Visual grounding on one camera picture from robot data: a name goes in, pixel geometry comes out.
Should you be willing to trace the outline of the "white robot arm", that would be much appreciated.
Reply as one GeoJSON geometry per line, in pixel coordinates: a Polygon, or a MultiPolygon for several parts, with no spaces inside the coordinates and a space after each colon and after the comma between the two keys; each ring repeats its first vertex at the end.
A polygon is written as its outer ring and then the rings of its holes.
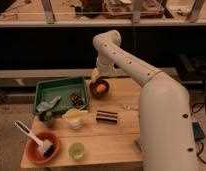
{"type": "Polygon", "coordinates": [[[187,89],[163,70],[120,48],[121,35],[96,35],[92,78],[118,66],[141,86],[139,143],[144,171],[199,171],[187,89]]]}

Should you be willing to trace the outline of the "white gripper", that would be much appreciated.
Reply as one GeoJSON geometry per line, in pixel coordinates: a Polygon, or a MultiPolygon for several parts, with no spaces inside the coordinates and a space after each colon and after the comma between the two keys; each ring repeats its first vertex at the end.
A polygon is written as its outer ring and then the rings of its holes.
{"type": "Polygon", "coordinates": [[[114,71],[114,63],[110,59],[98,57],[96,68],[91,73],[91,82],[95,83],[100,75],[110,75],[114,71]]]}

